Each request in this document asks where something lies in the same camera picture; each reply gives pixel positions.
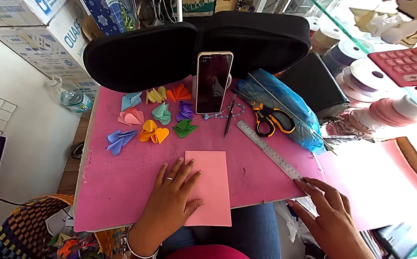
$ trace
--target phone screen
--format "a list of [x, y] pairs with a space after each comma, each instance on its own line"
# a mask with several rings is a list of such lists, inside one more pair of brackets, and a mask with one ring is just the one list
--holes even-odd
[[232, 61], [230, 54], [202, 55], [197, 72], [197, 113], [221, 110]]

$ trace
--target pink calculator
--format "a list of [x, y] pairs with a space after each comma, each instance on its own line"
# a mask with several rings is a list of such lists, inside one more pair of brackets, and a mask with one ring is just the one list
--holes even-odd
[[370, 53], [368, 57], [400, 87], [417, 86], [417, 48]]

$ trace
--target pink shirt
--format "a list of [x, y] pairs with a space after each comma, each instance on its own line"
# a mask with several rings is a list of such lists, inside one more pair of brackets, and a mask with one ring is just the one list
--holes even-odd
[[249, 259], [234, 248], [222, 245], [192, 246], [179, 249], [165, 259]]

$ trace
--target bead necklace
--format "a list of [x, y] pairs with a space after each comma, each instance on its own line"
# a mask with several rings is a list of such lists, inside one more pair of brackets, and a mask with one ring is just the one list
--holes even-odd
[[[244, 106], [244, 105], [242, 105], [242, 104], [238, 103], [238, 104], [235, 104], [235, 105], [234, 105], [234, 107], [236, 107], [236, 106], [239, 106], [240, 108], [242, 108], [242, 110], [241, 110], [239, 113], [237, 113], [237, 114], [234, 114], [234, 111], [233, 111], [233, 114], [232, 114], [232, 116], [233, 116], [233, 117], [240, 116], [242, 113], [244, 113], [244, 112], [245, 112], [245, 111], [244, 111], [244, 109], [245, 109], [245, 106]], [[222, 114], [222, 113], [224, 113], [224, 112], [226, 112], [226, 111], [229, 111], [229, 108], [231, 108], [231, 105], [229, 105], [228, 107], [226, 107], [226, 109], [223, 109], [223, 110], [221, 110], [221, 111], [220, 111], [220, 112], [218, 112], [218, 113], [215, 113], [215, 114], [213, 114], [213, 115], [204, 114], [204, 115], [202, 115], [202, 117], [204, 118], [204, 120], [208, 120], [209, 118], [220, 118], [220, 119], [226, 119], [226, 118], [228, 118], [228, 115], [226, 115], [226, 116], [221, 116], [221, 114]]]

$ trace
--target bracelet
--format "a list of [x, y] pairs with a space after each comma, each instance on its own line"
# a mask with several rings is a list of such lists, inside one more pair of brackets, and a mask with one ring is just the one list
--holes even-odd
[[156, 259], [157, 252], [159, 251], [159, 248], [162, 246], [162, 244], [159, 245], [159, 247], [155, 250], [153, 255], [147, 256], [147, 257], [139, 256], [131, 249], [130, 244], [128, 243], [128, 233], [130, 232], [132, 227], [133, 225], [128, 227], [127, 231], [123, 232], [120, 235], [119, 255], [122, 256], [122, 259], [132, 259], [132, 258]]

